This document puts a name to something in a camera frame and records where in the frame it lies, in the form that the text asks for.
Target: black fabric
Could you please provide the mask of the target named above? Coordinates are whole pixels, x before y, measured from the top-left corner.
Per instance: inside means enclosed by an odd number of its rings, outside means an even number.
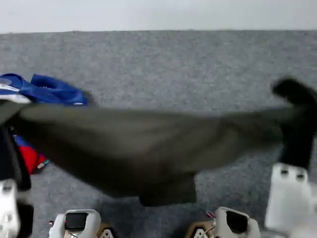
[[[281,143],[311,105],[221,117],[45,104],[13,116],[5,108],[2,118],[11,117],[20,135],[70,174],[109,195],[139,196],[144,205],[158,206],[194,202],[198,171]]]

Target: gray carpet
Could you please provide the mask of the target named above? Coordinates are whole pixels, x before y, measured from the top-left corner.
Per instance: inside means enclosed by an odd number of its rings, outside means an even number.
[[[103,107],[213,114],[253,110],[283,104],[271,96],[269,85],[286,73],[317,88],[317,32],[0,35],[0,72],[58,77],[91,92]],[[97,209],[120,238],[181,238],[189,223],[206,219],[205,210],[218,206],[243,210],[263,223],[278,152],[202,172],[196,177],[199,202],[158,208],[142,207],[135,198],[111,199],[49,165],[32,177],[33,237],[46,237],[48,220],[74,208]],[[311,179],[317,181],[316,168]]]

